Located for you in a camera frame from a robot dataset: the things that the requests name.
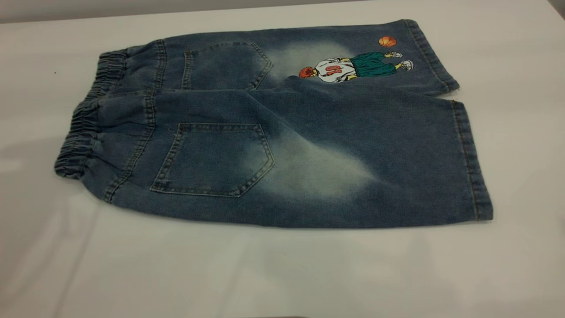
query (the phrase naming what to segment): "white jersey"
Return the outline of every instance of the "white jersey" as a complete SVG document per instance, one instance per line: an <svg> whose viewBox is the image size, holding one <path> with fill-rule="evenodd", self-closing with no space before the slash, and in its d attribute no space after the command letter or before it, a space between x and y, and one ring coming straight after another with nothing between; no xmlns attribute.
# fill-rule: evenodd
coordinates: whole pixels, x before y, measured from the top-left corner
<svg viewBox="0 0 565 318"><path fill-rule="evenodd" d="M328 58L316 65L318 77L329 83L347 81L349 75L357 75L351 61L343 62L338 58Z"/></svg>

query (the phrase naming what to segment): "pocket stitching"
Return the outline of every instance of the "pocket stitching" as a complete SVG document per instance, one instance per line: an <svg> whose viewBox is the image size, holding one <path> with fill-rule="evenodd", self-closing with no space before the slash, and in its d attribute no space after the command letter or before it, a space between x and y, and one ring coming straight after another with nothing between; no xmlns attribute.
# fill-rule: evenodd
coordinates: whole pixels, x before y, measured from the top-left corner
<svg viewBox="0 0 565 318"><path fill-rule="evenodd" d="M259 141L263 146L263 150L265 151L265 155L267 157L267 161L265 164L259 168L247 181L243 184L236 186L234 190L231 191L214 191L214 190L204 190L200 188L178 188L178 187L166 187L160 180L164 180L169 177L171 167L176 161L176 157L178 156L178 152L182 143L184 142L184 133L187 131L189 127L194 127L197 131L213 131L210 129L211 127L197 127L197 125L205 125L205 126L240 126L241 130L252 130L256 133L257 137L259 137ZM275 164L275 160L271 153L271 149L265 137L263 127L260 124L244 124L244 123L226 123L226 124L218 124L218 123L179 123L177 134L175 136L175 140L171 146L171 149L167 153L163 165L159 169L159 173L157 177L154 179L150 190L155 192L167 193L167 194L185 194L185 195L203 195L203 196L223 196L223 197L241 197L245 194L249 189L251 189L259 180L263 178L263 176L273 167Z"/></svg>
<svg viewBox="0 0 565 318"><path fill-rule="evenodd" d="M184 68L184 72L182 74L181 89L191 89L192 88L192 86L190 84L190 80L191 80L190 77L191 77L192 70L193 70L193 67L194 67L193 54L199 54L203 51L208 51L208 50L212 50L214 48L219 48L221 46L228 46L228 45L231 45L231 46L236 46L236 45L251 46L259 54L259 56L261 56L261 58L263 58L263 60L265 61L265 66L261 70L261 73L259 73L259 75L255 78L255 80L252 81L251 84L244 89L255 89L255 88L257 88L257 86L259 86L259 84L263 81L265 76L267 76L269 71L273 68L273 62L271 62L271 60L261 50L261 48L253 42L250 42L250 43L247 43L247 42L224 42L224 43L218 43L218 44L214 44L214 45L205 46L204 48L199 48L199 49L196 49L196 50L186 50L184 52L185 68Z"/></svg>

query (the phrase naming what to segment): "embroidery patch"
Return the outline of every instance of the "embroidery patch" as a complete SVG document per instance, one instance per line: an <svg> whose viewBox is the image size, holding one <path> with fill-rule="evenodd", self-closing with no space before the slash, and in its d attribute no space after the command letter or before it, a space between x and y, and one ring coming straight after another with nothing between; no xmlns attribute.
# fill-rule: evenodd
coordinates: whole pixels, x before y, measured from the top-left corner
<svg viewBox="0 0 565 318"><path fill-rule="evenodd" d="M394 37L384 36L379 39L379 44L384 47L396 45ZM300 70L301 78L319 77L328 83L343 83L358 77L387 76L397 73L398 69L411 71L414 64L405 59L399 63L384 63L385 58L402 58L403 55L396 51L382 53L372 51L359 54L352 58L328 58L319 62L315 67L305 67Z"/></svg>

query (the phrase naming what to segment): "back pocket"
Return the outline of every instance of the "back pocket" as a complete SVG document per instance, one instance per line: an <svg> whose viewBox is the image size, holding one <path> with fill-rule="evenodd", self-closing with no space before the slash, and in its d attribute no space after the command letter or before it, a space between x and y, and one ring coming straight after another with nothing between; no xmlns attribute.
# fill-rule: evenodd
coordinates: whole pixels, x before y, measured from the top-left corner
<svg viewBox="0 0 565 318"><path fill-rule="evenodd" d="M186 51L182 88L254 89L272 66L254 43L219 43Z"/></svg>
<svg viewBox="0 0 565 318"><path fill-rule="evenodd" d="M181 123L151 190L240 197L274 164L259 124Z"/></svg>

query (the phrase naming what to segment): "sneaker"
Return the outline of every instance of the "sneaker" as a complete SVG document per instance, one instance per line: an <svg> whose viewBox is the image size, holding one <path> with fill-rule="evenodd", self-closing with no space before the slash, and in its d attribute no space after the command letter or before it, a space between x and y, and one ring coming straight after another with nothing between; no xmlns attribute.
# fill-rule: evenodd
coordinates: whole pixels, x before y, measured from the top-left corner
<svg viewBox="0 0 565 318"><path fill-rule="evenodd" d="M407 71L411 71L412 68L414 67L414 64L409 59L400 62L400 64L401 64L401 67L404 68Z"/></svg>
<svg viewBox="0 0 565 318"><path fill-rule="evenodd" d="M401 53L395 51L388 52L387 55L392 55L391 57L402 57Z"/></svg>

